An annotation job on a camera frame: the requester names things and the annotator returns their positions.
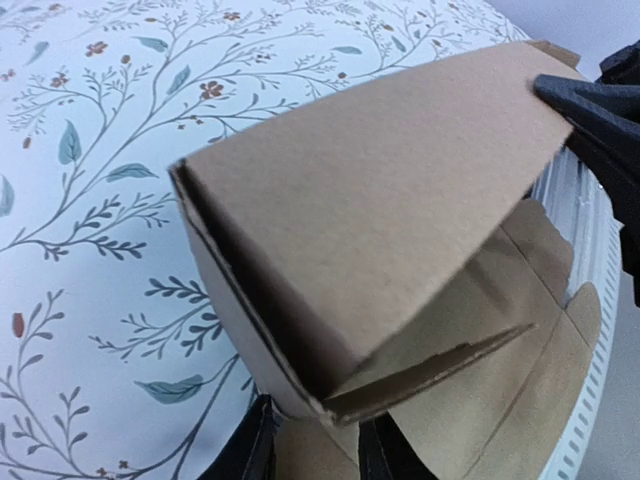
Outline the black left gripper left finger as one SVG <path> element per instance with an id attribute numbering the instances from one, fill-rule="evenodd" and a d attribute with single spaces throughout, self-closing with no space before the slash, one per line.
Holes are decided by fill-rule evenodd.
<path id="1" fill-rule="evenodd" d="M 274 479 L 277 428 L 271 397 L 258 396 L 199 480 Z"/>

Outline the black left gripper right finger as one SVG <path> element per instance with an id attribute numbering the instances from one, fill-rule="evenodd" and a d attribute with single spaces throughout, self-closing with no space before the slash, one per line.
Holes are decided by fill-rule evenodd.
<path id="1" fill-rule="evenodd" d="M 430 479 L 430 470 L 388 413 L 360 423 L 358 458 L 361 479 Z"/>

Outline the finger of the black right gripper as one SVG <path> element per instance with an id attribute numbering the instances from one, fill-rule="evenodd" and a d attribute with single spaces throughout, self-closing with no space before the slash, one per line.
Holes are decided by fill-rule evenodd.
<path id="1" fill-rule="evenodd" d="M 566 146 L 609 196 L 620 230 L 622 269 L 639 302 L 639 44 L 600 63 L 594 82 L 539 75 L 535 95 L 573 126 Z"/>

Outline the brown cardboard box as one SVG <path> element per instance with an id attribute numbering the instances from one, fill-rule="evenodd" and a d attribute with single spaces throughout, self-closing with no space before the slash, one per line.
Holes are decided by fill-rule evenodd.
<path id="1" fill-rule="evenodd" d="M 214 309 L 278 428 L 274 479 L 361 479 L 391 415 L 430 479 L 538 479 L 599 337 L 593 284 L 528 194 L 571 126 L 546 41 L 380 77 L 170 170 Z"/>

